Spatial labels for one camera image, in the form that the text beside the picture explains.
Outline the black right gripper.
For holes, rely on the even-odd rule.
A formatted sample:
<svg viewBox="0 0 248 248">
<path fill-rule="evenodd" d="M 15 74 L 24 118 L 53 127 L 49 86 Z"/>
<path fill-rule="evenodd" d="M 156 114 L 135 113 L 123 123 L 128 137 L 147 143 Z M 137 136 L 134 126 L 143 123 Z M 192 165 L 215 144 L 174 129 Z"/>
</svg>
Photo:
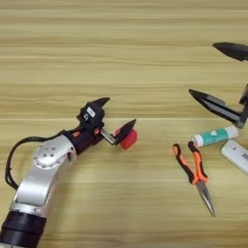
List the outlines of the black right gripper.
<svg viewBox="0 0 248 248">
<path fill-rule="evenodd" d="M 230 58 L 238 61 L 248 61 L 248 46 L 246 45 L 221 42 L 214 43 L 213 46 Z M 242 129 L 248 120 L 248 83 L 246 84 L 244 92 L 239 100 L 239 103 L 243 105 L 242 111 L 228 108 L 224 101 L 212 95 L 193 89 L 190 89 L 189 93 L 206 109 L 231 121 L 231 123 L 239 129 Z"/>
</svg>

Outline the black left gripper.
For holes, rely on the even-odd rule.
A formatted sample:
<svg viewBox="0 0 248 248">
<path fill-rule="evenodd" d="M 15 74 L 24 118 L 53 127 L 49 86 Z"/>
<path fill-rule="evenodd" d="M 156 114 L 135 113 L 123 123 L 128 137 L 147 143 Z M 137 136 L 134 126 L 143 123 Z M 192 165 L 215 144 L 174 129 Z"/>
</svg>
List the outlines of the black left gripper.
<svg viewBox="0 0 248 248">
<path fill-rule="evenodd" d="M 100 98 L 88 103 L 88 106 L 93 109 L 101 109 L 107 102 L 109 101 L 109 97 Z M 103 124 L 94 127 L 93 129 L 81 128 L 78 130 L 68 131 L 66 133 L 66 137 L 74 146 L 77 155 L 81 154 L 84 150 L 86 150 L 90 146 L 94 146 L 99 143 L 103 137 L 104 139 L 110 143 L 111 145 L 117 145 L 125 138 L 133 130 L 136 124 L 136 119 L 126 123 L 119 130 L 117 135 L 113 135 L 108 133 L 104 128 Z"/>
</svg>

